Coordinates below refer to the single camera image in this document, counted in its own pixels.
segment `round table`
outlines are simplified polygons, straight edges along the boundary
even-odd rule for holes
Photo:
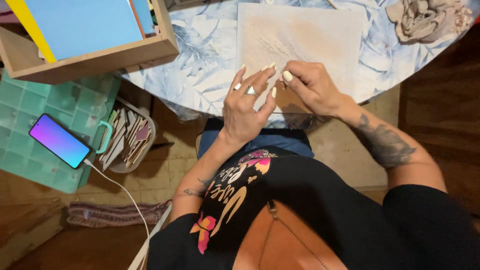
[[[357,102],[370,100],[402,82],[458,38],[450,34],[431,44],[400,44],[385,12],[386,6],[397,1],[333,0],[340,10],[365,14],[357,75],[361,99]],[[159,97],[181,120],[221,116],[223,100],[236,73],[239,2],[332,9],[326,0],[225,0],[181,6],[167,0],[180,54],[167,64],[153,61],[126,68],[123,78]],[[480,3],[464,3],[477,18]],[[309,128],[315,120],[308,114],[274,113],[266,127]]]

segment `hand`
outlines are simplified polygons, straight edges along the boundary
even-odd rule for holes
[[[240,69],[230,85],[227,97],[223,102],[224,126],[218,135],[220,139],[224,139],[229,145],[236,146],[238,149],[257,137],[268,117],[276,108],[275,87],[272,88],[265,104],[258,111],[253,109],[257,97],[245,93],[247,87],[252,86],[257,95],[260,95],[266,89],[267,80],[276,73],[274,64],[242,80],[245,70],[245,67]],[[239,83],[241,87],[235,90],[234,87]]]
[[[292,89],[315,114],[337,117],[353,99],[341,94],[322,63],[288,61],[280,80]]]

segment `purple gradient screen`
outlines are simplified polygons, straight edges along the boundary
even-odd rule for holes
[[[40,117],[30,135],[74,168],[78,167],[90,151],[46,115]]]

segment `black t-shirt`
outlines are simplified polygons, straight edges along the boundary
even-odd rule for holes
[[[230,158],[198,214],[150,241],[149,270],[232,269],[251,223],[270,199],[289,206],[350,269],[480,269],[480,237],[446,193],[390,190],[379,205],[323,163],[277,147]]]

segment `teal plastic organizer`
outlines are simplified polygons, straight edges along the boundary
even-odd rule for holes
[[[73,193],[87,183],[91,167],[73,170],[28,132],[42,113],[49,113],[94,150],[120,87],[112,74],[83,78],[61,85],[11,79],[4,70],[0,83],[0,169],[39,184]],[[92,163],[95,151],[88,158]]]

